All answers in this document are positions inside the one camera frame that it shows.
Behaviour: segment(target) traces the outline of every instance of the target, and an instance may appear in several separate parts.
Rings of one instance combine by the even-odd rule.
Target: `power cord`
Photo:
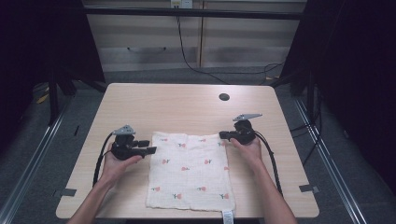
[[[194,69],[194,68],[192,68],[192,67],[189,65],[189,63],[187,62],[187,59],[186,59],[186,54],[185,54],[185,52],[184,52],[184,46],[183,46],[183,39],[182,39],[182,37],[181,37],[181,28],[180,28],[180,26],[181,26],[181,25],[180,25],[180,17],[177,17],[178,37],[179,37],[179,39],[180,39],[180,46],[181,46],[181,52],[182,52],[182,55],[183,55],[184,63],[190,68],[190,70],[192,70],[192,71],[194,71],[194,72],[197,72],[197,73],[209,75],[209,76],[215,78],[216,80],[218,80],[218,81],[220,81],[220,82],[222,82],[222,83],[224,83],[224,84],[231,85],[230,83],[228,83],[228,82],[226,82],[226,81],[224,81],[224,80],[222,80],[222,79],[220,79],[220,78],[218,78],[218,77],[216,77],[216,76],[214,76],[214,75],[220,75],[220,74],[232,74],[232,75],[258,75],[258,74],[265,74],[264,80],[259,84],[259,85],[262,85],[262,84],[265,82],[266,73],[267,73],[267,72],[269,72],[269,71],[271,71],[271,70],[274,70],[274,69],[277,68],[278,66],[284,64],[284,63],[269,63],[269,64],[267,64],[267,65],[264,66],[264,71],[252,72],[252,73],[247,73],[247,72],[211,72],[211,73],[208,73],[208,72],[204,72],[204,71],[200,71],[200,70]]]
[[[279,175],[277,173],[277,168],[276,168],[276,161],[275,161],[275,157],[274,157],[274,152],[271,150],[270,145],[268,144],[267,140],[264,138],[264,136],[257,132],[254,131],[254,133],[256,134],[256,136],[258,138],[260,138],[260,140],[262,140],[262,142],[265,144],[265,147],[268,150],[268,154],[270,155],[270,159],[271,159],[271,163],[273,165],[273,170],[274,170],[274,177],[275,177],[275,182],[276,182],[276,187],[277,190],[279,191],[279,193],[283,196],[283,192],[282,192],[282,188],[280,187],[280,182],[279,182]]]
[[[98,161],[96,162],[95,173],[93,175],[92,186],[94,186],[96,184],[96,182],[98,181],[100,165],[102,164],[103,157],[106,155],[106,153],[105,154],[103,154],[103,153],[105,152],[105,147],[106,147],[108,139],[110,139],[111,135],[113,135],[113,133],[108,135],[108,137],[106,138],[105,142],[103,143],[102,150],[100,151],[100,154],[99,154],[99,157],[98,157]]]

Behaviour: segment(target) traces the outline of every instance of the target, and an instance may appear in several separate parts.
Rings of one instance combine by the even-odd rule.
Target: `label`
[[[221,211],[224,224],[233,224],[233,211]]]

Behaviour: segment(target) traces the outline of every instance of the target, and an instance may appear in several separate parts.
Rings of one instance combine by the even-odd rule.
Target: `towel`
[[[234,210],[225,144],[218,134],[154,133],[146,206]]]

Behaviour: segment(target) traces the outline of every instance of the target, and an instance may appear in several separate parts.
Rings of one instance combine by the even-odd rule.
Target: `black wire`
[[[311,157],[312,153],[314,152],[315,148],[318,145],[318,142],[321,140],[321,129],[322,129],[322,116],[321,116],[321,101],[322,101],[322,97],[320,95],[319,90],[317,89],[317,104],[318,104],[318,117],[319,117],[319,131],[318,131],[318,135],[317,135],[317,140],[315,141],[315,144],[312,146],[312,148],[309,150],[308,155],[306,156],[306,158],[303,161],[303,166],[305,166],[306,162],[309,160],[309,158]]]
[[[231,85],[230,83],[228,83],[228,82],[226,82],[226,81],[224,81],[224,80],[222,80],[222,79],[220,79],[220,78],[218,78],[218,77],[216,77],[216,76],[214,76],[214,75],[220,75],[220,74],[232,74],[232,75],[258,75],[258,74],[265,74],[264,81],[262,81],[262,82],[259,84],[259,85],[261,85],[262,83],[265,82],[266,73],[267,73],[267,72],[269,72],[269,71],[271,71],[271,70],[274,70],[274,69],[277,68],[278,66],[284,64],[284,63],[269,63],[269,64],[267,64],[267,65],[264,66],[264,71],[260,71],[260,72],[251,72],[251,73],[247,73],[247,72],[210,72],[210,73],[208,73],[208,72],[204,72],[204,71],[200,71],[200,70],[194,69],[194,68],[192,68],[192,67],[189,65],[189,63],[187,62],[186,54],[185,54],[185,52],[184,52],[183,39],[182,39],[182,37],[181,37],[181,28],[180,28],[180,27],[181,27],[181,26],[180,26],[180,17],[177,17],[178,37],[179,37],[179,39],[180,39],[181,53],[182,53],[182,55],[183,55],[184,63],[185,63],[192,71],[197,72],[197,73],[201,73],[201,74],[205,74],[205,75],[209,75],[209,76],[211,76],[211,77],[217,79],[218,81],[220,81],[220,82],[222,82],[222,83],[224,83],[224,84]],[[273,66],[273,68],[266,70],[266,68],[267,68],[268,66]]]
[[[292,136],[292,138],[298,138],[298,137],[301,137],[301,136],[303,136],[303,135],[306,135],[308,133],[308,131],[305,131],[305,132],[303,132],[303,133],[300,133],[300,134],[297,134],[297,135],[295,135],[295,136]]]
[[[309,128],[309,127],[311,127],[312,125],[315,125],[315,121],[316,121],[316,120],[318,119],[318,117],[319,117],[319,113],[320,113],[320,109],[321,109],[321,101],[322,101],[322,98],[321,98],[321,95],[320,95],[319,90],[317,89],[317,111],[315,112],[314,120],[313,120],[313,121],[312,121],[312,120],[309,120],[309,123],[307,123],[307,124],[303,124],[303,125],[301,125],[301,126],[299,126],[299,127],[290,129],[290,132],[299,131],[299,130],[301,130],[301,129]]]
[[[273,164],[276,187],[277,187],[277,190],[279,191],[279,193],[283,196],[282,188],[280,187],[280,182],[279,182],[279,175],[277,173],[274,152],[271,150],[270,145],[268,144],[267,140],[264,138],[264,136],[261,133],[259,133],[257,131],[254,131],[254,133],[256,134],[257,137],[259,137],[262,140],[262,142],[265,144],[265,147],[268,150],[268,154],[270,155],[270,158],[271,158],[271,163]]]
[[[307,68],[303,65],[301,68],[294,69],[292,72],[289,72],[284,76],[281,76],[278,80],[272,82],[269,86],[275,89],[281,85],[291,83],[297,76],[299,76],[302,72],[306,70]]]
[[[96,162],[96,168],[95,168],[95,173],[93,175],[93,183],[92,186],[94,186],[96,184],[96,182],[98,182],[98,176],[99,176],[99,170],[100,170],[100,165],[102,164],[102,160],[103,157],[106,155],[103,154],[103,152],[105,151],[105,147],[107,145],[108,139],[110,139],[111,135],[113,135],[113,133],[109,134],[108,137],[106,138],[105,142],[103,143],[102,146],[102,150],[100,151],[100,155],[98,157],[98,161]]]

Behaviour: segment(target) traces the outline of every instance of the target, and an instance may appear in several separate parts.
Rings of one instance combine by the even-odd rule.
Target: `hand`
[[[141,156],[133,156],[128,160],[120,161],[111,153],[111,146],[112,144],[108,145],[102,176],[99,179],[99,181],[105,181],[110,188],[114,187],[128,166],[142,160]]]
[[[262,167],[262,144],[259,138],[255,138],[248,145],[241,145],[238,140],[231,138],[230,141],[235,147],[239,149],[242,157],[246,160],[252,171],[256,171],[259,167]]]

